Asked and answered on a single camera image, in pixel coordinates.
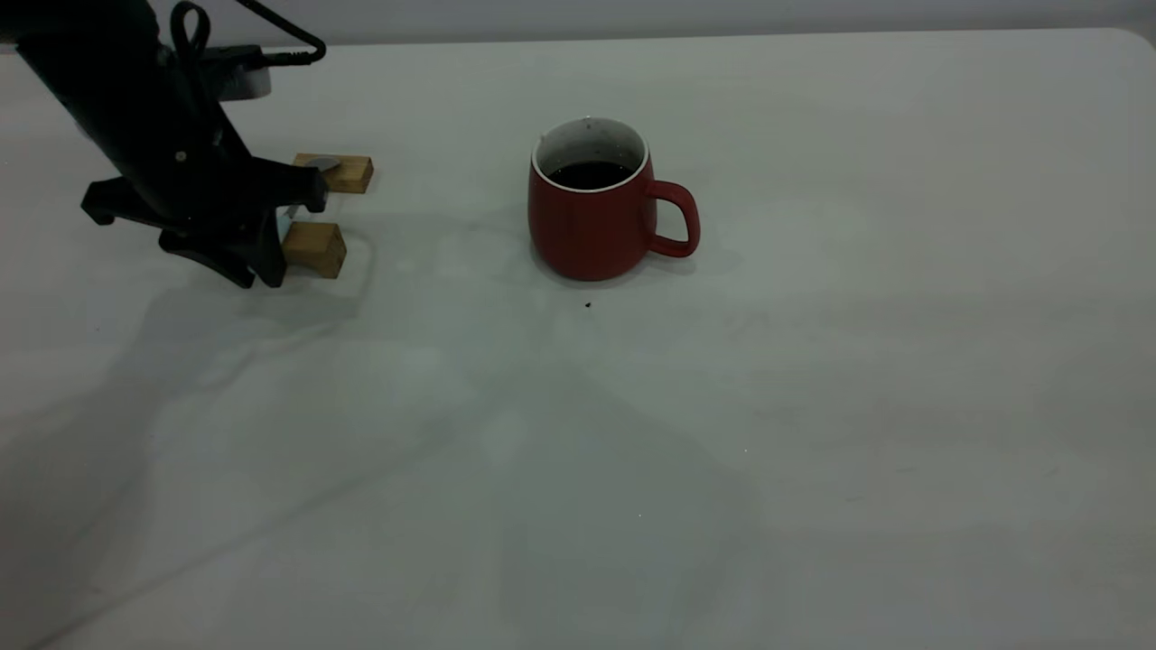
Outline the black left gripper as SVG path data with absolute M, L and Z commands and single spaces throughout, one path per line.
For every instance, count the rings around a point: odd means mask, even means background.
M 160 248 L 243 289 L 284 283 L 277 210 L 323 210 L 320 172 L 257 158 L 218 106 L 199 99 L 81 99 L 81 127 L 119 171 L 91 182 L 81 207 L 99 226 L 116 219 L 181 234 L 240 228 L 242 258 L 195 237 L 162 231 Z

